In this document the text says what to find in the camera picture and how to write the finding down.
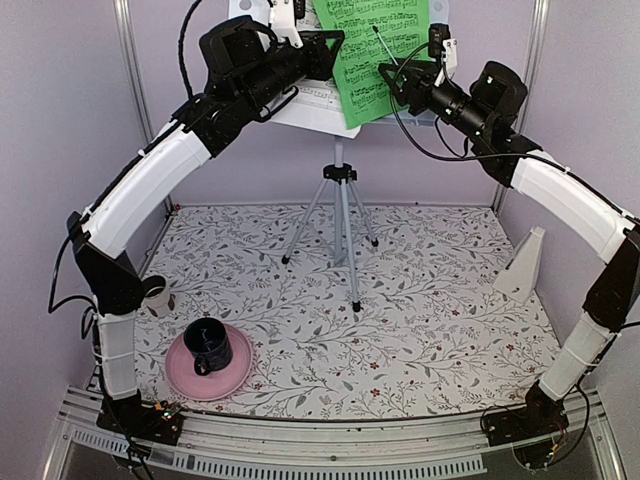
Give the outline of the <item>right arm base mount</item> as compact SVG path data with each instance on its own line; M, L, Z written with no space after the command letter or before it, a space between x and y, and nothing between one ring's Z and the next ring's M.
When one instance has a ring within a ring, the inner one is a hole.
M562 433L568 427L563 403L545 395L528 398L520 407L492 406L480 418L480 428L490 446Z

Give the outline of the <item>left aluminium post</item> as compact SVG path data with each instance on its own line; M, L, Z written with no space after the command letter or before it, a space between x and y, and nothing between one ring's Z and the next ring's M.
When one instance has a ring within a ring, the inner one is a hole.
M127 0L114 0L113 6L120 47L137 115L137 121L142 137L144 138L144 142L149 144L154 139L155 131L152 126L144 93L133 23L131 19L130 2Z

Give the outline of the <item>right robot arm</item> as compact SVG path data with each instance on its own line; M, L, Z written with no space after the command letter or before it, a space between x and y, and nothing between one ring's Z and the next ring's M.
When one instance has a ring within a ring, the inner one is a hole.
M472 157L499 184L526 196L577 233L604 262L581 317L551 367L529 390L517 427L537 436L556 417L554 405L578 385L639 301L639 220L615 205L512 125L528 94L509 67L485 64L468 92L447 80L434 62L400 59L378 71L392 106L441 117L472 144Z

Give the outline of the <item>aluminium front rail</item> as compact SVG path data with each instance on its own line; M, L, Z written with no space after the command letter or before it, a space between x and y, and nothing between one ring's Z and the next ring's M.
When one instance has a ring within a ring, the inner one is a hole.
M188 412L174 446L144 442L146 466L100 429L100 395L69 388L54 422L45 479L623 479L627 473L596 392L571 395L559 463L527 461L539 436L491 445L473 412L373 421L292 421Z

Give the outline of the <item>white sheet music page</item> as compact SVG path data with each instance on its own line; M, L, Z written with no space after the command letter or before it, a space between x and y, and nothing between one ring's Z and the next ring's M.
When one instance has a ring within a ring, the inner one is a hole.
M228 17L250 15L256 22L269 26L268 1L228 2ZM298 32L319 30L321 25L313 10L311 1L306 1L306 13L296 22ZM301 80L296 84L297 96L272 121L284 125L337 135L349 139L355 138L360 128L349 129L342 110L339 92L333 80Z

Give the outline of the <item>light blue music stand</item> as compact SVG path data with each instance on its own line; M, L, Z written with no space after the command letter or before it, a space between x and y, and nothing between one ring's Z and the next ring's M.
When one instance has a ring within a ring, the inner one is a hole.
M430 20L435 17L436 12L430 5ZM316 189L306 213L295 228L295 233L291 242L282 257L283 264L289 264L293 259L295 250L299 245L304 231L310 229L310 219L316 210L319 201L326 190L331 187L334 190L334 240L327 249L333 257L336 266L346 264L349 268L349 279L351 283L352 306L355 310L361 307L358 289L357 269L356 269L356 248L354 245L355 229L352 227L351 214L359 213L365 225L368 240L372 246L378 244L378 239L374 234L370 217L366 212L364 204L358 193L356 182L357 174L351 165L344 160L344 142L349 138L331 135L333 138L334 153L331 164L325 166L323 178Z

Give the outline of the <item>white wedge block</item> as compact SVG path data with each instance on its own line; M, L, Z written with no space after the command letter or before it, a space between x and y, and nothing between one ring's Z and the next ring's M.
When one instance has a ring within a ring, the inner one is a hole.
M539 226L529 230L494 280L495 291L519 304L531 297L539 277L544 236Z

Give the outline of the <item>small paper cup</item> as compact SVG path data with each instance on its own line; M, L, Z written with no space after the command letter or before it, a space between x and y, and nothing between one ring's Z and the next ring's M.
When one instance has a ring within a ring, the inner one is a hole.
M171 314L175 309L175 298L165 277L152 275L142 281L143 305L155 318Z

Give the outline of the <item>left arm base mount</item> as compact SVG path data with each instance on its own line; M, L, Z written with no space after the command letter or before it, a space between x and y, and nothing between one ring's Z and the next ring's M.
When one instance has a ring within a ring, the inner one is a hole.
M142 401L141 393L114 400L100 386L103 399L96 425L131 439L176 446L181 436L184 417L177 404L162 401L151 405Z

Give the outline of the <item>green sheet music page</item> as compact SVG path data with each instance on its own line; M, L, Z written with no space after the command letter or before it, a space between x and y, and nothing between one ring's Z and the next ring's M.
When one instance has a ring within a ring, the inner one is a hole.
M313 3L321 28L345 39L334 80L349 129L392 113L389 87L378 71L392 57L404 58L428 39L427 0L319 0Z

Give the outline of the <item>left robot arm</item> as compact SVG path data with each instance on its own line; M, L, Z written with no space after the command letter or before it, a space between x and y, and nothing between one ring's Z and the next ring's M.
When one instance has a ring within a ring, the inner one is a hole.
M128 434L148 426L134 369L134 321L144 293L126 247L153 210L192 172L221 154L252 122L270 120L279 96L291 100L302 79L326 81L345 34L294 31L244 15L204 34L208 69L203 92L172 115L154 141L125 166L96 201L67 221L76 265L98 314L104 392L111 419Z

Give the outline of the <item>dark blue mug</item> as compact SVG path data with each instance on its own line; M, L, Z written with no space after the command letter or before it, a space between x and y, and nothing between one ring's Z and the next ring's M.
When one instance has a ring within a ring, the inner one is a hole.
M203 317L188 325L183 342L194 359L194 372L207 376L228 367L233 351L225 326L217 319Z

